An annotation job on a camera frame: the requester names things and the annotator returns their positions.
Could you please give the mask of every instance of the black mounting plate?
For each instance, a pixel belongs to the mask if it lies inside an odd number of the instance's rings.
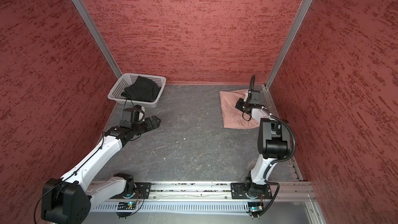
[[[139,199],[142,199],[141,192],[144,193],[144,199],[148,199],[149,193],[150,193],[150,187],[151,187],[152,183],[137,183],[137,182],[134,182],[134,183],[137,186],[137,190],[140,191]],[[137,196],[138,196],[138,194],[136,193],[131,198],[126,199],[126,198],[122,197],[123,195],[124,194],[119,194],[119,195],[111,197],[111,199],[120,199],[120,200],[123,200],[123,201],[129,201],[131,199],[137,199]]]
[[[246,195],[245,188],[246,188],[245,183],[231,183],[232,199],[250,199]],[[272,193],[271,193],[271,189],[269,188],[269,185],[264,185],[263,192],[268,193],[268,194],[263,194],[263,199],[272,199]]]

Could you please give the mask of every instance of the red wall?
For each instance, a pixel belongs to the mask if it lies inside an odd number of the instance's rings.
[[[0,50],[0,222],[32,223],[44,182],[98,141],[116,77],[71,0],[0,0]]]
[[[313,0],[271,86],[328,223],[398,222],[398,0]]]
[[[123,73],[168,82],[266,77],[301,0],[83,0]]]

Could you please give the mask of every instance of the pink cloth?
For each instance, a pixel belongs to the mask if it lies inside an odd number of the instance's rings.
[[[239,98],[244,99],[248,89],[236,90],[231,92],[220,91],[222,121],[224,128],[251,129],[260,125],[255,119],[246,121],[242,118],[242,112],[235,108]],[[244,114],[245,119],[249,119],[248,114]]]

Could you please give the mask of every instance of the laundry basket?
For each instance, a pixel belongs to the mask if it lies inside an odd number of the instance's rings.
[[[126,101],[126,98],[121,95],[122,92],[124,92],[124,88],[132,85],[137,80],[138,76],[151,79],[160,87],[160,92],[154,102],[130,101],[130,100]],[[155,108],[158,105],[160,95],[162,94],[165,85],[166,85],[166,78],[163,76],[142,75],[139,73],[125,73],[117,80],[117,82],[112,87],[111,91],[108,94],[108,99],[117,101],[120,104],[126,103],[126,105],[130,106],[140,105],[143,107]]]

